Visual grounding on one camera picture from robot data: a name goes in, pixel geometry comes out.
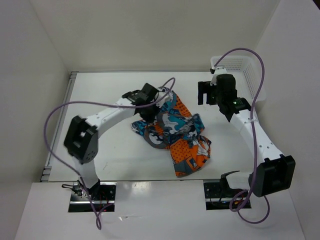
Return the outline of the colourful patterned shorts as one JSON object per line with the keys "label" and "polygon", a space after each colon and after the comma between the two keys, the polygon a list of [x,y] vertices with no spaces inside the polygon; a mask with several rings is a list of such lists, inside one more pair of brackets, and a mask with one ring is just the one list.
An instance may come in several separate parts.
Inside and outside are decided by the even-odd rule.
{"label": "colourful patterned shorts", "polygon": [[205,126],[201,116],[191,114],[174,91],[152,123],[137,120],[131,129],[153,148],[170,151],[178,178],[197,172],[211,157],[212,142],[202,135]]}

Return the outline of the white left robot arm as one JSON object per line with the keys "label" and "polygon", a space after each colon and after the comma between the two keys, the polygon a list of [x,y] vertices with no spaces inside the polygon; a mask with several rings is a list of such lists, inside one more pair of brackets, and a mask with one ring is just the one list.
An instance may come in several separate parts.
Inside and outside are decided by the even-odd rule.
{"label": "white left robot arm", "polygon": [[152,122],[165,102],[165,92],[146,83],[141,90],[129,91],[122,95],[115,107],[87,116],[72,118],[64,147],[79,172],[78,182],[82,194],[89,200],[101,195],[101,181],[97,176],[94,159],[99,150],[99,138],[110,128],[134,115],[146,122]]}

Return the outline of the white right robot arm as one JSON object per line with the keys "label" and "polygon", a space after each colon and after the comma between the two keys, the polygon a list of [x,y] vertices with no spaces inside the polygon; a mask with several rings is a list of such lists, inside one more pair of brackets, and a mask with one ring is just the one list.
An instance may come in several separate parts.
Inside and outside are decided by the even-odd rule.
{"label": "white right robot arm", "polygon": [[235,77],[219,74],[215,83],[200,81],[197,88],[198,104],[217,105],[227,121],[239,131],[253,155],[252,172],[236,170],[221,175],[220,193],[230,197],[237,190],[245,190],[252,191],[256,197],[264,197],[289,189],[296,162],[272,143],[251,112],[252,105],[238,96]]}

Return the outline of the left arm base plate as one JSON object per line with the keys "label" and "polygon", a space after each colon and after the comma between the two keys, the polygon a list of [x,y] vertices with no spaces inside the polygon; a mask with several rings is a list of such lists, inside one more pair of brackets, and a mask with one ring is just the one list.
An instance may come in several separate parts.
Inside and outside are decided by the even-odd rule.
{"label": "left arm base plate", "polygon": [[[88,213],[93,212],[86,193],[81,189],[78,182],[73,182],[72,185],[64,184],[64,188],[70,189],[69,213]],[[97,212],[103,209],[103,212],[113,212],[115,210],[116,198],[116,182],[100,183],[99,193],[95,193],[92,197],[92,204]]]}

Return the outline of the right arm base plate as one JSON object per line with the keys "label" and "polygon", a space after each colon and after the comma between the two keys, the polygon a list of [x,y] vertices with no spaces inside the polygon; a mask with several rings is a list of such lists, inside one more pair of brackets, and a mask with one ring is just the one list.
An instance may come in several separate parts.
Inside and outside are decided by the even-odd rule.
{"label": "right arm base plate", "polygon": [[207,211],[229,210],[229,204],[234,195],[242,191],[242,189],[222,190],[218,181],[204,181],[203,189]]}

